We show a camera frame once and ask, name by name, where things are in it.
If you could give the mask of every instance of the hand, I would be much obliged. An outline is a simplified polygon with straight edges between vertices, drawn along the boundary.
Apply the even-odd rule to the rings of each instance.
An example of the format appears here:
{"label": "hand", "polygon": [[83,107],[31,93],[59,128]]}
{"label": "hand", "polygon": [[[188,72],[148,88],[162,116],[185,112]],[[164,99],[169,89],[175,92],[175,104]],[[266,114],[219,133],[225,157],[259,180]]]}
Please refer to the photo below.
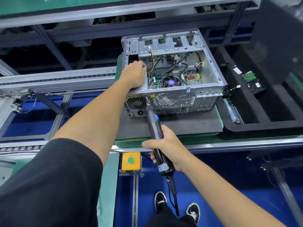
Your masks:
{"label": "hand", "polygon": [[[182,161],[191,153],[180,142],[178,137],[167,126],[162,125],[164,138],[161,140],[147,140],[142,142],[146,149],[160,149],[174,164],[177,171],[182,171]],[[156,163],[154,151],[151,152],[151,159]]]}
{"label": "hand", "polygon": [[121,73],[120,79],[125,81],[129,88],[136,88],[143,84],[146,75],[146,65],[142,61],[134,61],[127,65]]}

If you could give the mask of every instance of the black pants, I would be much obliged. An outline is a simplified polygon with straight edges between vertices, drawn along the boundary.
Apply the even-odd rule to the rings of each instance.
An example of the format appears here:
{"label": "black pants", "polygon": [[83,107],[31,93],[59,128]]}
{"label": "black pants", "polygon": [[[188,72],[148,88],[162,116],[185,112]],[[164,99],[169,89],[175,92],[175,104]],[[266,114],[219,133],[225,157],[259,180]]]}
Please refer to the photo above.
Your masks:
{"label": "black pants", "polygon": [[190,215],[177,218],[165,203],[159,204],[156,215],[151,217],[145,227],[196,227],[195,220]]}

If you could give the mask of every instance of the white shoelace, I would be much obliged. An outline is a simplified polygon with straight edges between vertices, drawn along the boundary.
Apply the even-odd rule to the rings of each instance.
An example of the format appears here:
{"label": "white shoelace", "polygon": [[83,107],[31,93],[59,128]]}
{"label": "white shoelace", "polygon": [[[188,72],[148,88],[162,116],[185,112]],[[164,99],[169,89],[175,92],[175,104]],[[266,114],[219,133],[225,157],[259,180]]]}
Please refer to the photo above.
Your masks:
{"label": "white shoelace", "polygon": [[188,212],[186,211],[186,214],[192,216],[192,217],[194,218],[194,220],[196,220],[196,218],[197,218],[196,212],[190,212],[190,213],[188,213]]}

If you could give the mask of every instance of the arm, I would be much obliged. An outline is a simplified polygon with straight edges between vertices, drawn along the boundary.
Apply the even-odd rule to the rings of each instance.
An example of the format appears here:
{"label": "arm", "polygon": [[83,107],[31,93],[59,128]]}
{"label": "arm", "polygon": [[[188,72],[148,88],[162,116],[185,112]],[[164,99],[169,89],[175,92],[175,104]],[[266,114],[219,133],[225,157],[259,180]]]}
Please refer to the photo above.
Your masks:
{"label": "arm", "polygon": [[120,79],[75,114],[53,139],[67,138],[82,143],[95,152],[105,166],[118,132],[127,93],[143,83],[144,75],[146,65],[142,61],[127,65]]}
{"label": "arm", "polygon": [[[142,146],[148,149],[161,149],[174,163],[176,170],[187,175],[225,227],[285,227],[192,155],[172,130],[164,125],[162,130],[164,139],[144,141]],[[153,152],[151,158],[155,163]]]}

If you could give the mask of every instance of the sneaker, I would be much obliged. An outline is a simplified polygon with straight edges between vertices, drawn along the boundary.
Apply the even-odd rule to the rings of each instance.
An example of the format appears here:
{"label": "sneaker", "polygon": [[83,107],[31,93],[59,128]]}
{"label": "sneaker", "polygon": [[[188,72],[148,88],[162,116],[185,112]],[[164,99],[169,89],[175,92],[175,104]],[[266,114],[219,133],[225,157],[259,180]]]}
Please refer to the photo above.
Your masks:
{"label": "sneaker", "polygon": [[167,204],[167,200],[166,200],[166,197],[165,197],[164,193],[162,191],[158,191],[156,193],[156,195],[154,196],[154,206],[156,207],[157,212],[158,212],[157,207],[161,203]]}
{"label": "sneaker", "polygon": [[191,203],[187,207],[186,214],[192,216],[195,220],[196,225],[198,225],[198,222],[200,220],[200,207],[197,203]]}

